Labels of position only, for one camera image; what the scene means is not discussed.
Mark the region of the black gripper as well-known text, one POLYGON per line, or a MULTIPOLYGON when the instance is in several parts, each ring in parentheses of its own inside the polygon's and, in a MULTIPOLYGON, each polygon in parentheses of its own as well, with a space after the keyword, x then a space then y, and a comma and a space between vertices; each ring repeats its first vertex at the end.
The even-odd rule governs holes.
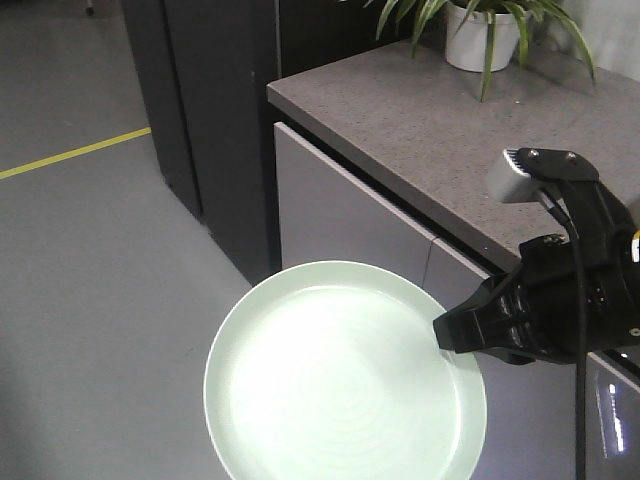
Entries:
POLYGON ((600 182, 564 182, 551 209, 569 239, 521 244, 521 265, 504 300, 506 274, 483 280, 433 321, 443 350, 524 366, 575 363, 587 353, 639 343, 639 231, 600 182))

